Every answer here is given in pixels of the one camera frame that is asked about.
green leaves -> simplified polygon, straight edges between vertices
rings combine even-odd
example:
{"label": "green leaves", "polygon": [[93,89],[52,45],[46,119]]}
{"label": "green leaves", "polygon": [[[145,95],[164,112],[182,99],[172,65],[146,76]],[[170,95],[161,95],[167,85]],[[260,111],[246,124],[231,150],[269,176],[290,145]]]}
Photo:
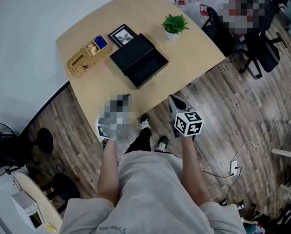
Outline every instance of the green leaves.
{"label": "green leaves", "polygon": [[169,14],[168,17],[165,18],[162,26],[167,32],[179,34],[179,32],[182,32],[184,29],[189,29],[186,27],[187,24],[188,22],[186,22],[183,15],[172,16]]}

gray t-shirt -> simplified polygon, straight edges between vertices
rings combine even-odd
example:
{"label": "gray t-shirt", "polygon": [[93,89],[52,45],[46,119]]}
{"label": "gray t-shirt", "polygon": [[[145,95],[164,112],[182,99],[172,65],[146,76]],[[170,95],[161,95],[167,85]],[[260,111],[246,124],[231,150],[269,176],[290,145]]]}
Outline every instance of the gray t-shirt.
{"label": "gray t-shirt", "polygon": [[119,165],[120,199],[70,199],[62,234],[245,234],[235,205],[198,207],[181,184],[182,161],[134,151]]}

picture frame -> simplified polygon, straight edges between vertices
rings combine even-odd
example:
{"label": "picture frame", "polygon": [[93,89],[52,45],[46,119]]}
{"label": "picture frame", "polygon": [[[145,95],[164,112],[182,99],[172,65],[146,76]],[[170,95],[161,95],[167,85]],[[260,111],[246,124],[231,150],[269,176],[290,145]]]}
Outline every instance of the picture frame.
{"label": "picture frame", "polygon": [[119,26],[112,33],[107,35],[119,48],[133,40],[137,34],[133,32],[126,24]]}

shoelace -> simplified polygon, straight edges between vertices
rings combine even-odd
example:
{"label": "shoelace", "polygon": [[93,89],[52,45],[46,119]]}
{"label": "shoelace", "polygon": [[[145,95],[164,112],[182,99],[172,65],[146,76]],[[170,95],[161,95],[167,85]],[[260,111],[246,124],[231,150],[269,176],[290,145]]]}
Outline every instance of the shoelace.
{"label": "shoelace", "polygon": [[144,128],[146,128],[146,127],[148,127],[149,129],[151,129],[150,128],[150,125],[149,125],[149,121],[147,119],[145,121],[141,122],[140,123],[140,126],[141,126],[141,130],[144,129]]}
{"label": "shoelace", "polygon": [[158,145],[157,145],[157,148],[156,150],[159,150],[159,151],[162,151],[164,152],[166,149],[166,145],[163,143],[163,142],[160,142]]}

forearm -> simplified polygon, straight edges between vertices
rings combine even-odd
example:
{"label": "forearm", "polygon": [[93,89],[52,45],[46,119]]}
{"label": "forearm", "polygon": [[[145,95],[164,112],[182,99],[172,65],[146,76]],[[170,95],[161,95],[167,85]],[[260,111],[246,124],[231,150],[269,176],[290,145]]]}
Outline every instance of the forearm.
{"label": "forearm", "polygon": [[181,136],[181,138],[183,148],[183,186],[194,203],[200,206],[211,201],[208,189],[198,163],[192,137]]}
{"label": "forearm", "polygon": [[119,177],[115,141],[108,140],[102,158],[97,197],[110,200],[114,206],[119,197]]}

